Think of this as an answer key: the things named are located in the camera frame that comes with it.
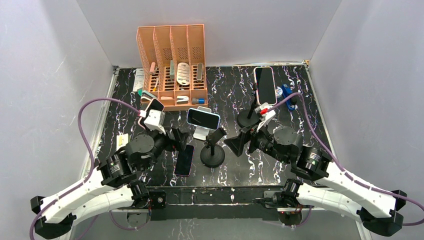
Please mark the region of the magenta-edged black smartphone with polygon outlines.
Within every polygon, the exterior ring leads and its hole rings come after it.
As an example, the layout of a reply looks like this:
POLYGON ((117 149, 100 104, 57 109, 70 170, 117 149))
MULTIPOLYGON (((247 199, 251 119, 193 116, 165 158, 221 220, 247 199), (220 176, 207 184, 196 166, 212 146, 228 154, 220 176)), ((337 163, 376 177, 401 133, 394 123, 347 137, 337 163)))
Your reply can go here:
POLYGON ((176 176, 188 177, 190 175, 194 150, 193 145, 187 145, 184 151, 178 153, 173 172, 176 176))

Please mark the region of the black round-base phone stand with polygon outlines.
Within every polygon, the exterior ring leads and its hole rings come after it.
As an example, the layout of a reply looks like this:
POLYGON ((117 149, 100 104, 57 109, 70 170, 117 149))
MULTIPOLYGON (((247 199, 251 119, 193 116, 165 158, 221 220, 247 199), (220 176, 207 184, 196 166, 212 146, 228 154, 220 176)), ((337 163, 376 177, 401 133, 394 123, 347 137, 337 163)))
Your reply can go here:
POLYGON ((206 167, 217 168, 225 161, 225 151, 218 141, 226 135, 226 131, 219 127, 206 137, 200 152, 200 160, 206 167))

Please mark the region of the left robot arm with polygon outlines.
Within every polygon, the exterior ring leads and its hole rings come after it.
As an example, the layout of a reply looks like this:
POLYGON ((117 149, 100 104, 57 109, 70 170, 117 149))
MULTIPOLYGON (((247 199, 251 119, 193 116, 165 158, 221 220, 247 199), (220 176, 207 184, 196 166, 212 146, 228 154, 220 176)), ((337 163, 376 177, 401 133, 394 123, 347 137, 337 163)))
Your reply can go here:
POLYGON ((33 197, 30 205, 36 218, 30 227, 30 239, 39 235, 52 240, 93 216, 150 205, 151 194, 140 179, 142 173, 158 161, 163 151, 184 151, 189 135, 177 127, 167 133, 154 130, 140 134, 100 161, 84 179, 54 195, 33 197))

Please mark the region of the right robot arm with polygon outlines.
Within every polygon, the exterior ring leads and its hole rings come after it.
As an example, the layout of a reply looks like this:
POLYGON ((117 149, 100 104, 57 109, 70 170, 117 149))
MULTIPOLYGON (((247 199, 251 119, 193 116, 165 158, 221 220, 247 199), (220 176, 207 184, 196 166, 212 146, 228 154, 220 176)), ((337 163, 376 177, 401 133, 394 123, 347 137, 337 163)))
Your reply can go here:
POLYGON ((303 144, 302 135, 290 127, 274 133, 266 127, 244 127, 238 136, 224 143, 240 156, 245 144, 248 152, 260 150, 279 162, 290 165, 298 179, 289 178, 282 191, 268 191, 255 203, 269 208, 314 206, 352 218, 377 235, 391 237, 403 227, 404 217, 398 212, 407 196, 403 191, 373 191, 355 176, 341 170, 326 152, 303 144), (311 186, 300 179, 324 185, 331 190, 311 186))

